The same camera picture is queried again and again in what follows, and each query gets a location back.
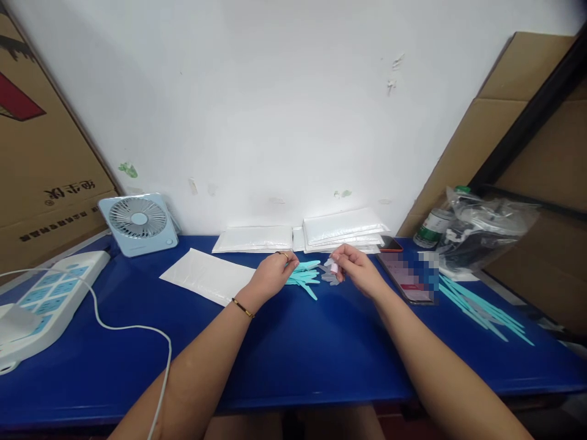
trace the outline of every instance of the fan grille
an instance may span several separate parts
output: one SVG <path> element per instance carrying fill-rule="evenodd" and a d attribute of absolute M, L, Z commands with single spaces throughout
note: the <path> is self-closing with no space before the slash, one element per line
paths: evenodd
<path fill-rule="evenodd" d="M 133 222 L 133 215 L 138 213 L 146 216 L 144 224 Z M 109 220 L 118 232 L 127 237 L 148 238 L 158 235 L 165 229 L 167 215 L 159 205 L 151 200 L 129 197 L 116 202 L 110 208 Z"/>

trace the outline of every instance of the small white label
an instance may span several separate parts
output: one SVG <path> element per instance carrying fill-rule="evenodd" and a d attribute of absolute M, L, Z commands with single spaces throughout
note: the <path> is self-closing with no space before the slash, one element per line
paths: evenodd
<path fill-rule="evenodd" d="M 428 218 L 426 219 L 426 221 L 424 221 L 423 226 L 428 230 L 442 234 L 444 233 L 446 228 L 448 228 L 448 224 L 450 222 L 450 220 L 445 220 L 430 213 L 428 214 Z"/>

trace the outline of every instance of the black metal frame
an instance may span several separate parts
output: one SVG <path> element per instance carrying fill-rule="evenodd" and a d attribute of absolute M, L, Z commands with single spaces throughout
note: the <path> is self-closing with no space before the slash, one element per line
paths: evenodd
<path fill-rule="evenodd" d="M 544 123 L 587 76 L 587 23 L 552 74 L 530 100 L 495 150 L 469 183 L 471 190 L 484 196 L 488 192 L 504 194 L 518 200 L 539 203 L 559 214 L 585 220 L 587 214 L 572 208 L 544 202 L 494 186 L 508 166 L 518 157 Z"/>

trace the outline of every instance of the phone screen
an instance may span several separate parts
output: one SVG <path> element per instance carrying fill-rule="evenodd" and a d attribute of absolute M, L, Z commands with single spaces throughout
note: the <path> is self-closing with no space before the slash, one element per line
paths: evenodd
<path fill-rule="evenodd" d="M 382 252 L 402 252 L 404 248 L 393 238 L 389 235 L 382 235 L 383 244 L 378 244 L 377 247 Z"/>
<path fill-rule="evenodd" d="M 377 254 L 383 265 L 404 298 L 415 304 L 433 304 L 434 286 L 429 282 L 427 271 L 416 268 L 416 265 L 402 260 L 396 254 Z"/>

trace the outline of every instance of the bracelet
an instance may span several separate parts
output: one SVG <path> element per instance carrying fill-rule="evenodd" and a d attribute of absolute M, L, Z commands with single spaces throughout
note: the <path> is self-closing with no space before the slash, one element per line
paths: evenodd
<path fill-rule="evenodd" d="M 253 319 L 255 317 L 255 315 L 253 315 L 251 312 L 249 312 L 246 308 L 243 307 L 242 304 L 240 304 L 240 302 L 238 302 L 235 298 L 232 298 L 232 302 L 235 303 L 237 306 L 240 307 L 240 309 L 246 313 L 246 315 L 250 318 Z"/>

